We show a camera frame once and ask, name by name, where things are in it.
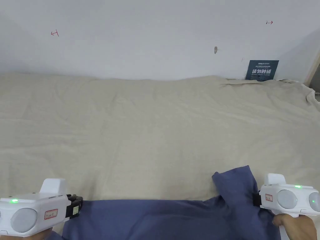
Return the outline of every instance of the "red arrow mark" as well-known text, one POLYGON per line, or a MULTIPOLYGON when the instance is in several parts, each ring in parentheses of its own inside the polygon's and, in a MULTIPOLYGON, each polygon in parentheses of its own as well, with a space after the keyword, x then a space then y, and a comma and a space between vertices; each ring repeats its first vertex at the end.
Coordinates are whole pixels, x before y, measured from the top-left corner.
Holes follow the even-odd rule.
POLYGON ((59 34, 58 34, 58 31, 57 31, 57 30, 56 30, 56 32, 55 32, 55 33, 52 33, 52 32, 51 32, 51 35, 52 35, 52 36, 54 36, 55 34, 57 34, 57 35, 59 36, 59 34))

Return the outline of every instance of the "hand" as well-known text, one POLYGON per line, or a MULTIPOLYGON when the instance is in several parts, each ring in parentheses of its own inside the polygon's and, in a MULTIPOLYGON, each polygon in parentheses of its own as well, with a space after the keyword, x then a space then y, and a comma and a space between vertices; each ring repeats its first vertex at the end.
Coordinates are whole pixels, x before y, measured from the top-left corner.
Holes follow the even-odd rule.
POLYGON ((13 237, 13 236, 0 236, 0 240, 43 240, 45 239, 47 236, 50 235, 52 231, 52 228, 49 228, 47 230, 44 230, 42 232, 39 232, 33 236, 30 236, 30 237, 13 237))
POLYGON ((290 240, 317 240, 316 227, 312 219, 305 215, 294 218, 288 214, 279 214, 274 217, 273 224, 283 225, 290 240))

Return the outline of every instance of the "finger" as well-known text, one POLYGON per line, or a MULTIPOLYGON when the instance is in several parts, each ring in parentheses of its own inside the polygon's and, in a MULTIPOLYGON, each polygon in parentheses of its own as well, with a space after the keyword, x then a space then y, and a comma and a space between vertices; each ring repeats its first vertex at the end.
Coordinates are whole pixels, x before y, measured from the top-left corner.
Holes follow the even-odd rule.
POLYGON ((278 227, 284 225, 289 218, 291 218, 291 216, 288 214, 278 214, 273 218, 272 223, 278 227))
POLYGON ((44 230, 44 231, 42 231, 42 232, 39 232, 39 233, 31 236, 31 237, 27 237, 26 239, 27 239, 27 240, 31 240, 31 239, 32 239, 32 240, 43 240, 43 239, 45 239, 47 236, 50 235, 51 231, 52 231, 52 228, 49 228, 49 229, 47 229, 47 230, 44 230))

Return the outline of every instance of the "wooden door frame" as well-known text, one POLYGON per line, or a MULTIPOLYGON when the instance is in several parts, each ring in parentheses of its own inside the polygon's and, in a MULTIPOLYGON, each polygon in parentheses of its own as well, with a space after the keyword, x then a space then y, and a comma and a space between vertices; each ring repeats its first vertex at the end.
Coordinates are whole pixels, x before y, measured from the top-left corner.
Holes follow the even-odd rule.
POLYGON ((315 61, 313 62, 310 71, 308 72, 307 78, 304 81, 304 84, 307 87, 310 86, 311 80, 312 80, 313 76, 315 75, 319 65, 320 65, 320 51, 318 52, 318 55, 317 55, 315 61))

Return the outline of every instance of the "white controller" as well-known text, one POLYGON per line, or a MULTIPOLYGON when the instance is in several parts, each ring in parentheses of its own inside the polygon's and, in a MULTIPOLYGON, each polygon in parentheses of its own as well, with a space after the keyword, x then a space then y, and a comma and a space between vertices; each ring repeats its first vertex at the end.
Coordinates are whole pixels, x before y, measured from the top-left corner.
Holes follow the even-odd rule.
POLYGON ((46 179, 38 193, 1 198, 0 235, 32 236, 77 216, 82 202, 70 209, 73 205, 66 188, 64 179, 46 179))
MULTIPOLYGON (((260 207, 271 210, 275 215, 320 215, 319 192, 310 186, 286 184, 281 174, 267 174, 259 194, 260 207)), ((280 226, 280 235, 282 240, 289 240, 283 226, 280 226)))

